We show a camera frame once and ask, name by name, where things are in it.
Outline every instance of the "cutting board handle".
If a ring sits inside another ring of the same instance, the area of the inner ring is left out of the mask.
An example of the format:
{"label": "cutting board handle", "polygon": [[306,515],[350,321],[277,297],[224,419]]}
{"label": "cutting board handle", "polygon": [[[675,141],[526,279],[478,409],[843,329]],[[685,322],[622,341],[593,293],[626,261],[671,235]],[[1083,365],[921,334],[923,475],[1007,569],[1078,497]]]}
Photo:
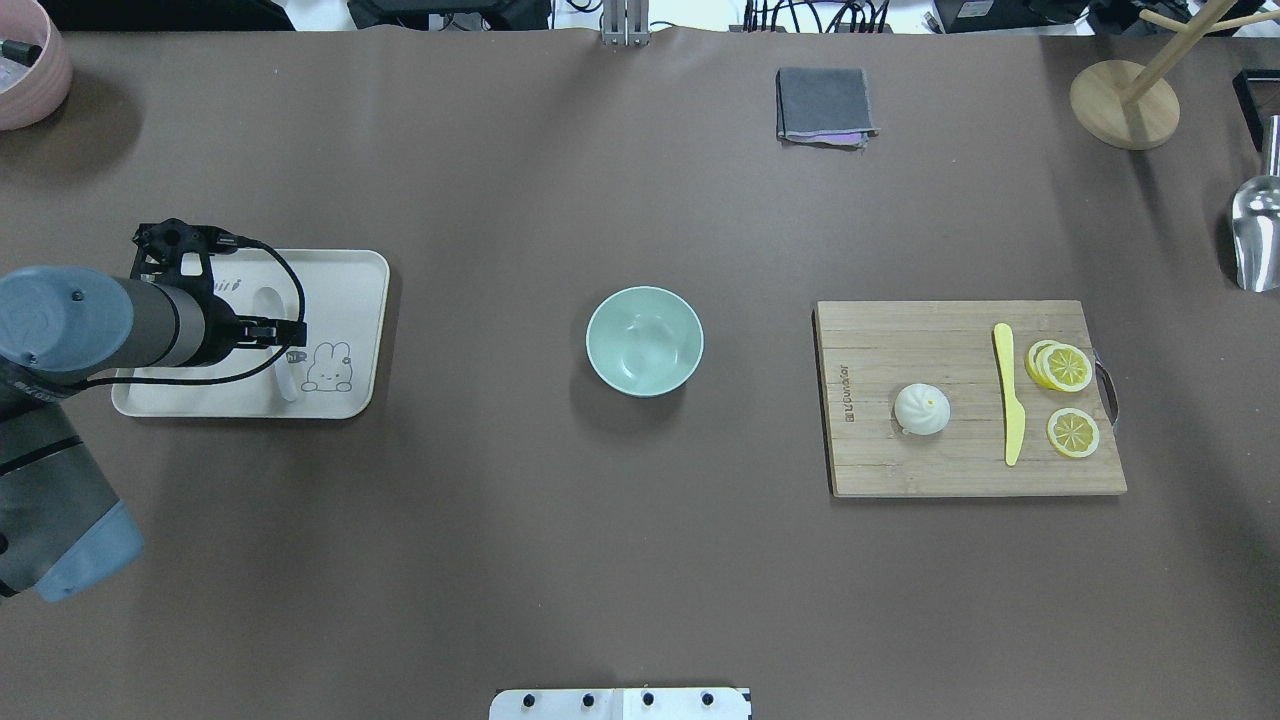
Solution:
{"label": "cutting board handle", "polygon": [[1107,411],[1107,420],[1111,420],[1114,428],[1120,420],[1120,397],[1116,396],[1116,384],[1096,348],[1093,351],[1093,368],[1097,370],[1098,380],[1102,382],[1102,407]]}

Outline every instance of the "lemon slice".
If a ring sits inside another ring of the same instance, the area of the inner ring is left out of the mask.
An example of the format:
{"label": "lemon slice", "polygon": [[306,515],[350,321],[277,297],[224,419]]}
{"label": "lemon slice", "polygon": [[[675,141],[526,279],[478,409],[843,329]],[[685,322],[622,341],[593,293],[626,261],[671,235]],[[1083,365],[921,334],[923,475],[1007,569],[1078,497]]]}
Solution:
{"label": "lemon slice", "polygon": [[1048,442],[1068,457],[1093,455],[1098,437],[1098,424],[1084,410],[1064,407],[1048,416]]}
{"label": "lemon slice", "polygon": [[1093,382],[1093,363],[1083,350],[1064,342],[1041,350],[1036,369],[1050,387],[1062,392],[1080,392]]}
{"label": "lemon slice", "polygon": [[1027,348],[1027,374],[1036,380],[1036,384],[1053,389],[1053,386],[1048,384],[1044,375],[1042,375],[1036,368],[1036,361],[1039,360],[1039,352],[1051,345],[1057,345],[1057,341],[1042,340]]}

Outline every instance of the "black cable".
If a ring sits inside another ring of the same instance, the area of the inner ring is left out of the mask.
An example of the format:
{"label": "black cable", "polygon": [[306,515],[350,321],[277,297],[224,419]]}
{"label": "black cable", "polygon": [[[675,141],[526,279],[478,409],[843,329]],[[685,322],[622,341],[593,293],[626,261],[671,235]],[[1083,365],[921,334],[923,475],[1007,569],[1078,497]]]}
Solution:
{"label": "black cable", "polygon": [[1027,3],[1023,6],[1030,10],[1037,18],[1041,18],[1042,20],[1055,26],[1070,26],[1075,24],[1080,19],[1080,15],[1076,15],[1069,20],[1061,18],[1051,18],[1046,15],[1039,8],[1037,8],[1034,3]]}
{"label": "black cable", "polygon": [[449,29],[451,27],[456,27],[456,28],[461,29],[462,32],[471,32],[471,28],[460,26],[457,23],[457,18],[453,17],[453,13],[449,13],[449,14],[447,14],[444,17],[448,18],[448,22],[444,23],[444,26],[440,28],[440,32],[444,32],[444,31]]}
{"label": "black cable", "polygon": [[[796,14],[796,4],[794,1],[792,3],[787,3],[786,8],[787,8],[787,10],[791,10],[791,24],[795,26],[796,32],[799,33],[800,32],[800,15]],[[778,0],[778,4],[773,6],[773,31],[774,32],[777,32],[777,29],[778,29],[778,13],[780,12],[782,12],[782,0]],[[818,22],[818,29],[822,29],[822,22],[820,20]]]}
{"label": "black cable", "polygon": [[[262,250],[264,252],[266,252],[268,255],[270,255],[271,258],[274,258],[275,261],[279,263],[282,268],[284,268],[284,272],[288,273],[289,279],[293,281],[293,290],[296,290],[297,293],[298,293],[298,319],[297,319],[297,323],[301,324],[302,320],[306,318],[306,314],[307,314],[307,296],[302,291],[302,281],[298,279],[297,273],[293,272],[293,268],[289,266],[289,263],[284,258],[282,258],[280,254],[276,252],[274,247],[266,245],[265,242],[260,242],[260,241],[256,241],[256,240],[242,237],[242,238],[239,238],[238,245],[239,245],[239,247],[253,247],[256,250]],[[111,384],[218,386],[218,384],[225,384],[225,383],[234,383],[237,380],[243,380],[244,378],[251,378],[251,377],[261,373],[262,370],[270,368],[291,347],[293,347],[293,346],[285,343],[285,345],[280,346],[280,350],[276,351],[275,355],[273,355],[269,360],[266,360],[261,365],[259,365],[259,366],[256,366],[256,368],[253,368],[251,370],[244,370],[243,373],[237,373],[234,375],[228,375],[225,378],[209,378],[209,379],[191,380],[191,379],[182,379],[182,378],[133,378],[133,377],[131,377],[131,378],[114,378],[113,377],[113,378],[99,378],[96,380],[84,380],[84,382],[77,383],[77,384],[74,384],[72,387],[76,388],[76,389],[78,389],[78,391],[81,391],[81,389],[88,389],[91,387],[111,386]]]}
{"label": "black cable", "polygon": [[[796,5],[804,5],[805,8],[809,8],[809,13],[813,14],[813,24],[818,28],[818,32],[822,32],[822,15],[818,14],[818,8],[814,6],[813,3],[814,3],[814,0],[791,0],[786,5],[778,5],[778,8],[787,8],[787,9],[790,9],[792,19],[795,19],[795,6]],[[804,31],[800,29],[799,20],[796,22],[796,32],[804,32]]]}
{"label": "black cable", "polygon": [[840,20],[845,17],[846,10],[852,10],[858,4],[858,0],[845,0],[840,5],[840,10],[836,12],[836,17],[831,18],[831,23],[827,24],[826,32],[840,32]]}
{"label": "black cable", "polygon": [[876,9],[876,4],[872,3],[872,0],[863,0],[863,1],[867,3],[868,8],[870,8],[870,13],[865,18],[859,20],[858,32],[872,32],[872,29],[874,29],[876,27],[876,13],[878,10]]}

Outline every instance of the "gray cloth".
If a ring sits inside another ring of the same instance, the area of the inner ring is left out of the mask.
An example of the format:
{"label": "gray cloth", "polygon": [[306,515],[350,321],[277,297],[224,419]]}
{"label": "gray cloth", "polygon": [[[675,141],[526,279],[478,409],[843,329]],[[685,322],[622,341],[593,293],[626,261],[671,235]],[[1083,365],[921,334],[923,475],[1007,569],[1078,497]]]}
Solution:
{"label": "gray cloth", "polygon": [[879,133],[860,68],[782,68],[778,140],[861,147]]}

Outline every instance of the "wooden cutting board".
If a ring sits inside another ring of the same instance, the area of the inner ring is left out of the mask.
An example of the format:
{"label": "wooden cutting board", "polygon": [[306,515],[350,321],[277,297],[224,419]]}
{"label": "wooden cutting board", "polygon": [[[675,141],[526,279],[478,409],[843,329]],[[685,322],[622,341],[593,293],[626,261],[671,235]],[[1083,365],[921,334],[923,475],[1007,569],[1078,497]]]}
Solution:
{"label": "wooden cutting board", "polygon": [[[991,329],[1014,329],[1015,389],[1027,409],[1021,457],[1005,465],[1005,419]],[[1065,393],[1027,374],[1038,340],[1093,356],[1074,300],[819,302],[814,313],[831,487],[836,497],[993,497],[1119,495],[1124,471],[1098,383]],[[904,436],[893,400],[911,383],[937,386],[951,423],[934,436]],[[1102,437],[1089,457],[1060,455],[1048,416],[1079,407]]]}

